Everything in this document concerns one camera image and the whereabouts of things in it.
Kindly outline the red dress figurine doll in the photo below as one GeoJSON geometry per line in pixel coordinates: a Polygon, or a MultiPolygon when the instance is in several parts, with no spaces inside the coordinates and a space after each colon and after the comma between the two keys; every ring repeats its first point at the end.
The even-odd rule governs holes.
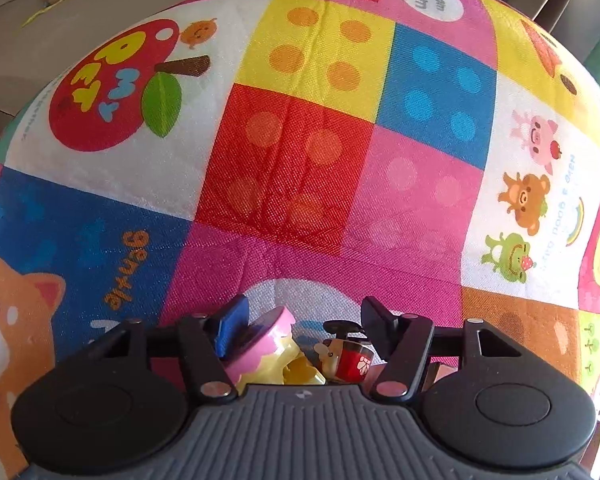
{"type": "Polygon", "coordinates": [[[373,364],[375,353],[363,327],[347,320],[323,323],[330,338],[314,344],[318,369],[329,382],[362,384],[373,364]]]}

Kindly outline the pink round toy cake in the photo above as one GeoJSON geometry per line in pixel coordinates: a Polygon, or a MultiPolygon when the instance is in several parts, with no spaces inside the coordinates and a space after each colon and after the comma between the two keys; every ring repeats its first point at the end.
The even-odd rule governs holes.
{"type": "Polygon", "coordinates": [[[295,322],[286,307],[277,307],[248,326],[224,364],[239,394],[248,385],[324,385],[324,376],[294,341],[295,322]]]}

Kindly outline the colourful cartoon play mat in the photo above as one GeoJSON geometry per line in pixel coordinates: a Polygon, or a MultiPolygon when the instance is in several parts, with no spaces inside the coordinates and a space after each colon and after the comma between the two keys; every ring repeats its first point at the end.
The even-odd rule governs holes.
{"type": "Polygon", "coordinates": [[[600,428],[600,86],[498,0],[185,0],[0,135],[0,479],[584,479],[600,428]],[[194,402],[237,295],[434,323],[409,401],[194,402]]]}

